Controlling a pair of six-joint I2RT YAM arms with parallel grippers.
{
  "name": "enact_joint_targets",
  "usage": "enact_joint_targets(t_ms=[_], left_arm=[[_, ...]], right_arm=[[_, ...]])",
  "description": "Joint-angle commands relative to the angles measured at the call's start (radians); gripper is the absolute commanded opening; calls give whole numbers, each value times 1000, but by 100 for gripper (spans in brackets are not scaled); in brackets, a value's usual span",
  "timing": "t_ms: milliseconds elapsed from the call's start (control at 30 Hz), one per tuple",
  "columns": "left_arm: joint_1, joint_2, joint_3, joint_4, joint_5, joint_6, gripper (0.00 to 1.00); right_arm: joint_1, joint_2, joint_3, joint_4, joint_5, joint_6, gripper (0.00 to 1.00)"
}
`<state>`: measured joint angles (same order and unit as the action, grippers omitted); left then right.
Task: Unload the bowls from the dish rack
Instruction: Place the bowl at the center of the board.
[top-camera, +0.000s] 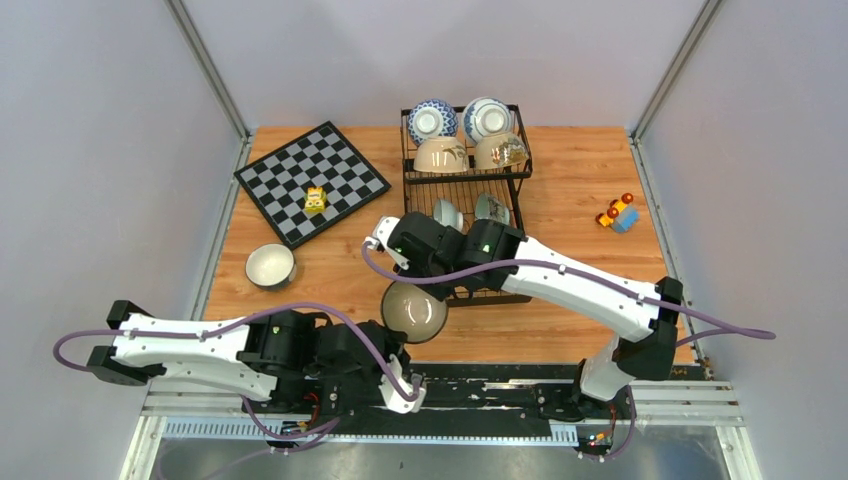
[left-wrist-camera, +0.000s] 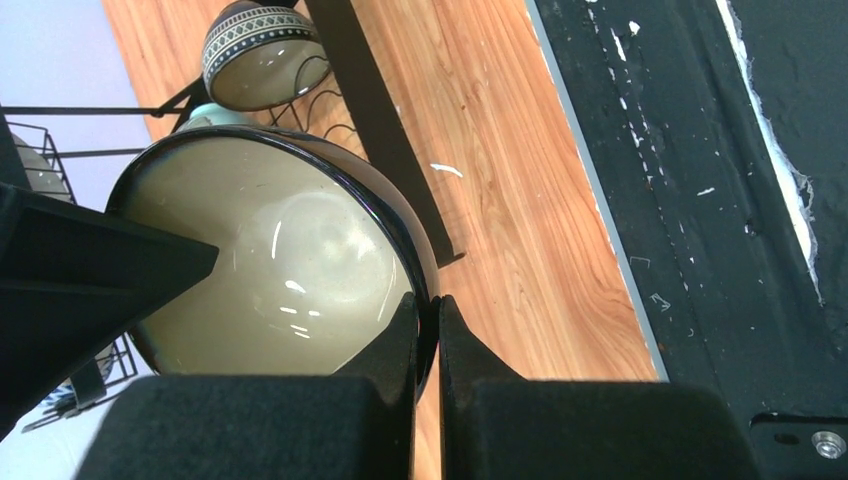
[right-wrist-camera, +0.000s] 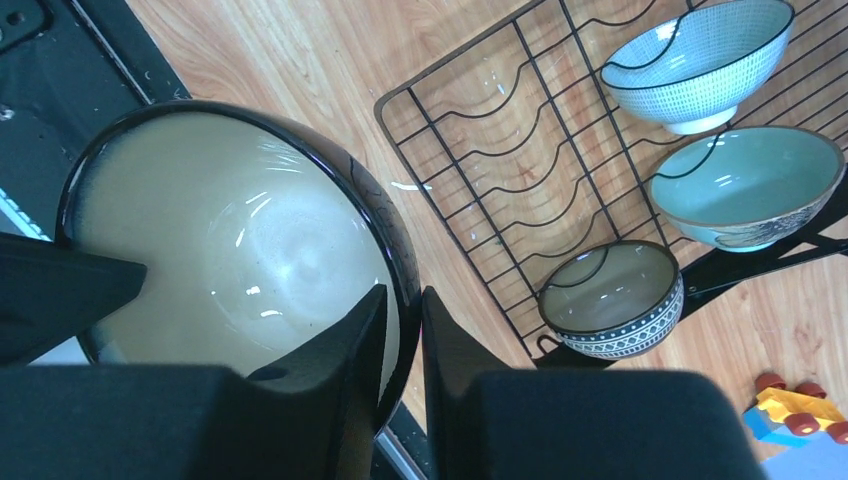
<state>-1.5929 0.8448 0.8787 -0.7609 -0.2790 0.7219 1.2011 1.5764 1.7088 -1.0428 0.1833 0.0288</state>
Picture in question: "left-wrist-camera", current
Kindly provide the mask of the dark blue glazed bowl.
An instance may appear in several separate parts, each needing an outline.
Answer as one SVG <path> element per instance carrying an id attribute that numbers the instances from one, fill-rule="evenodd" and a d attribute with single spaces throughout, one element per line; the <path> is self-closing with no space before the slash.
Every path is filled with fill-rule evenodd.
<path id="1" fill-rule="evenodd" d="M 218 249 L 211 274 L 130 334 L 159 374 L 327 375 L 388 326 L 403 297 L 439 293 L 404 195 L 310 134 L 228 125 L 150 145 L 106 210 Z"/>

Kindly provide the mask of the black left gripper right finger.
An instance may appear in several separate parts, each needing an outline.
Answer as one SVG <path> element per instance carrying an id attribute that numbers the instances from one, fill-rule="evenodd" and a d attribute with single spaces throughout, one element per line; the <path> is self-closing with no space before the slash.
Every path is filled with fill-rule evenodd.
<path id="1" fill-rule="evenodd" d="M 529 380 L 439 302 L 446 479 L 756 479 L 713 394 L 662 382 Z"/>

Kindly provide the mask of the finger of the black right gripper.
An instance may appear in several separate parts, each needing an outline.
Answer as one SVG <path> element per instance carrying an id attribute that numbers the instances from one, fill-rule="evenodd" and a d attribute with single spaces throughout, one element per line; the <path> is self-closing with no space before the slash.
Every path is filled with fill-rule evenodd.
<path id="1" fill-rule="evenodd" d="M 210 275 L 218 248 L 1 186 L 1 434 Z"/>

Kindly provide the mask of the black wire dish rack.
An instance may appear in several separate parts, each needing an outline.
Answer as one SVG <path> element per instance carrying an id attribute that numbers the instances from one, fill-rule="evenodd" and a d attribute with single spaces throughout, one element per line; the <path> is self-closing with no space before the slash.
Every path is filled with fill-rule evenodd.
<path id="1" fill-rule="evenodd" d="M 427 183 L 352 5 L 347 1 L 312 1 L 308 7 L 318 28 L 328 34 L 330 62 L 368 159 L 358 159 L 320 137 L 272 127 L 220 126 L 175 133 L 139 154 L 117 180 L 102 213 L 124 219 L 122 210 L 138 192 L 144 172 L 190 141 L 251 140 L 288 152 L 313 166 L 337 182 L 371 215 L 398 252 L 411 280 L 407 294 L 414 297 L 418 311 L 416 402 L 438 344 L 438 323 L 430 308 L 437 302 L 438 270 L 452 252 L 452 243 L 435 202 L 418 199 Z"/>

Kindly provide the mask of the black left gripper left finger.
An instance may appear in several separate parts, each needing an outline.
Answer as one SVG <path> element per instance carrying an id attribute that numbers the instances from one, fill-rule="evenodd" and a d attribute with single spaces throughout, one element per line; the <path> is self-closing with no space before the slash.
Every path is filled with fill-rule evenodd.
<path id="1" fill-rule="evenodd" d="M 149 376 L 113 403 L 81 479 L 408 479 L 418 311 L 328 376 Z"/>

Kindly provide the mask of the blue white patterned bowl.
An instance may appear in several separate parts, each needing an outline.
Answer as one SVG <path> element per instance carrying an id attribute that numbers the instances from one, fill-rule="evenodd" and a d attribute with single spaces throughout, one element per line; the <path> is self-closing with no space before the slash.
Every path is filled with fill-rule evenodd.
<path id="1" fill-rule="evenodd" d="M 234 1 L 216 17 L 202 50 L 209 98 L 254 112 L 291 102 L 331 71 L 314 23 L 287 5 Z"/>

